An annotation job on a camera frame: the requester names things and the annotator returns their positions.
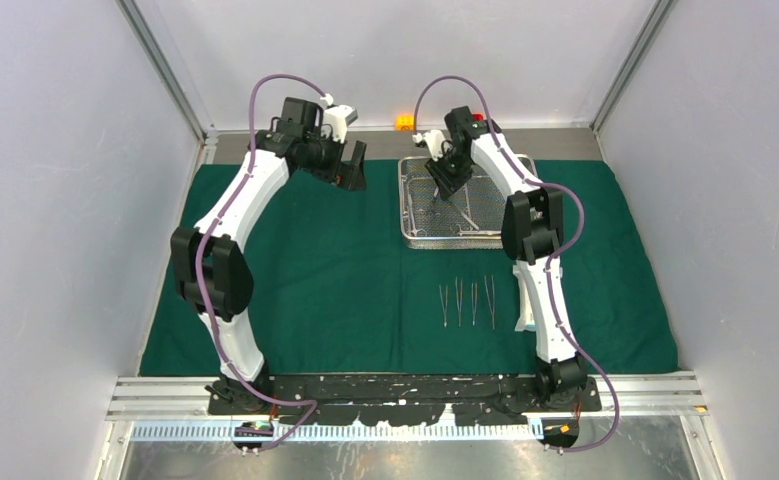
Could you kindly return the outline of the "steel surgical forceps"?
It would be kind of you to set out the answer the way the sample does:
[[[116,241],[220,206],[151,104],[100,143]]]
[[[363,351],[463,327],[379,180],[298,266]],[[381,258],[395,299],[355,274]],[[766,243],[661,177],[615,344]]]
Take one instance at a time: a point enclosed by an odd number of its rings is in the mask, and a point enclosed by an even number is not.
[[[440,306],[442,310],[443,327],[446,328],[448,326],[448,307],[449,307],[449,299],[450,299],[449,286],[440,285],[438,287],[438,292],[439,292]]]

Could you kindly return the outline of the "steel needle holder clamp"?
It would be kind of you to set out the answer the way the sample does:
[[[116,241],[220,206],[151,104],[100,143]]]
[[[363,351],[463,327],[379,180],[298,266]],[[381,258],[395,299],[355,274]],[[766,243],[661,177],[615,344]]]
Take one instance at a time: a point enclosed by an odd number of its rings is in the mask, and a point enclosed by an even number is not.
[[[473,281],[470,286],[470,304],[471,304],[471,324],[475,326],[477,324],[477,316],[479,310],[479,284]]]

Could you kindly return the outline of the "green surgical drape cloth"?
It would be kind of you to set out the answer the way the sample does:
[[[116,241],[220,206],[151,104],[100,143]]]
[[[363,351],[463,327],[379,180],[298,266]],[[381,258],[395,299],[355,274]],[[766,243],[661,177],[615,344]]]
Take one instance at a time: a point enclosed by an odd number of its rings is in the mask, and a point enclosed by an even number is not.
[[[578,343],[612,374],[679,367],[650,262],[613,172],[599,161],[540,160],[542,179],[572,189],[585,227],[562,257]],[[348,192],[304,173],[276,194],[245,248],[257,345],[277,374],[535,371],[535,336],[514,330],[518,289],[501,250],[414,250],[401,234],[396,160],[370,160],[367,187]],[[492,330],[484,277],[494,276]],[[456,277],[464,281],[457,326]],[[477,324],[470,286],[479,284]],[[443,327],[438,287],[448,285]]]

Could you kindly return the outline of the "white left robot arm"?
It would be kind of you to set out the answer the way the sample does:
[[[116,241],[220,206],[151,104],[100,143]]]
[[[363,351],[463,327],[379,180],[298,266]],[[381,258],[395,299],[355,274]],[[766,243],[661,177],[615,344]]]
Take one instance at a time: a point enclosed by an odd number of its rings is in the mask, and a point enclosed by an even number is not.
[[[357,118],[354,107],[329,98],[286,98],[269,128],[251,135],[242,165],[211,210],[170,238],[178,294],[209,331],[224,393],[249,414],[270,405],[272,389],[249,320],[254,278],[243,249],[269,202],[297,171],[344,190],[365,189],[366,144],[356,142],[352,158],[343,159]]]

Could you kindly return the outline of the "metal mesh instrument tray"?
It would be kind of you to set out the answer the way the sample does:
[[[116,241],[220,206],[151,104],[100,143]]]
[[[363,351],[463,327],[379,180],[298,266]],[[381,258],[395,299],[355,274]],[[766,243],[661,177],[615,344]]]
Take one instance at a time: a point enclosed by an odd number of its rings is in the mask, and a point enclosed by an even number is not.
[[[470,180],[450,199],[441,200],[426,162],[418,156],[398,162],[401,234],[406,245],[419,250],[500,250],[500,236],[450,236],[459,211],[481,227],[501,232],[505,200],[487,173],[475,165]]]

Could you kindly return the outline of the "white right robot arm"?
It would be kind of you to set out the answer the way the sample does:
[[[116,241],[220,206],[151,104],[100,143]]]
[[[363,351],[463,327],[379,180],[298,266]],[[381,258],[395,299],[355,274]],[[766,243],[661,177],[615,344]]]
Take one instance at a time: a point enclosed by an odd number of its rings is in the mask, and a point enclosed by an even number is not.
[[[504,197],[500,237],[519,286],[517,328],[536,336],[536,397],[549,410],[563,409],[586,386],[588,368],[576,346],[562,288],[562,191],[534,175],[501,133],[483,131],[465,140],[429,130],[414,134],[413,142],[428,150],[427,168],[439,193],[457,192],[472,166],[478,166]]]

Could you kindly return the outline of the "white sterile packet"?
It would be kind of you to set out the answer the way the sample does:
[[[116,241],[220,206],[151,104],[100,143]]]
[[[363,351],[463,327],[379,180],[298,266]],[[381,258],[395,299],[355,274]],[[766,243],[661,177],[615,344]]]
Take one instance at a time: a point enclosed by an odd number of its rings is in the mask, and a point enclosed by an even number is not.
[[[519,307],[514,330],[516,332],[533,331],[535,324],[532,317],[532,309],[530,306],[530,298],[527,287],[523,283],[520,283],[518,285],[518,292]]]

